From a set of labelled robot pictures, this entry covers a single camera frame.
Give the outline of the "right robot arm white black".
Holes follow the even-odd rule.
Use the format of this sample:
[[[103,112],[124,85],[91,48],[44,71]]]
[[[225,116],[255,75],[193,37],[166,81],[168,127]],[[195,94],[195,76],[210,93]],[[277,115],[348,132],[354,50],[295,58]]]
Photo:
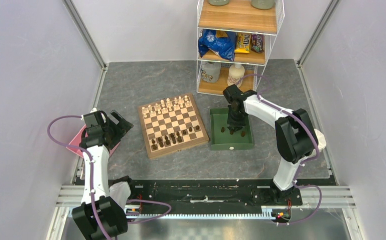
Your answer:
[[[245,119],[255,116],[275,130],[277,149],[282,157],[271,180],[268,196],[277,205],[293,193],[300,164],[319,156],[319,139],[306,110],[276,105],[253,90],[241,91],[236,85],[223,90],[228,102],[227,128],[230,133],[245,128]]]

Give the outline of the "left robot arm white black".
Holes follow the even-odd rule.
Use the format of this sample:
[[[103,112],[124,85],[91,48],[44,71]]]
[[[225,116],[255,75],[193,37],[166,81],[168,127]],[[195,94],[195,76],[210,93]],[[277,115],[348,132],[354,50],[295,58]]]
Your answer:
[[[81,205],[74,208],[73,220],[87,240],[105,240],[127,232],[123,208],[110,196],[107,164],[110,152],[133,128],[117,111],[110,115],[93,108],[82,119],[85,129],[79,144],[85,160],[85,184]]]

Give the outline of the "wooden chess board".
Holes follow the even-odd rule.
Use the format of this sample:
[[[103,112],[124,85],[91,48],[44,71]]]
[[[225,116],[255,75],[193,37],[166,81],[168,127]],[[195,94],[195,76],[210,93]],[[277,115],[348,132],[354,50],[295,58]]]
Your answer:
[[[172,98],[163,98],[159,101],[141,105],[137,108],[142,134],[144,138],[147,155],[155,159],[202,144],[209,141],[199,110],[196,106],[193,94],[186,93]],[[183,142],[179,143],[176,132],[180,131]],[[172,143],[170,133],[174,133],[177,143]],[[161,137],[164,147],[159,146],[157,138]],[[157,149],[152,149],[151,140],[154,139]]]

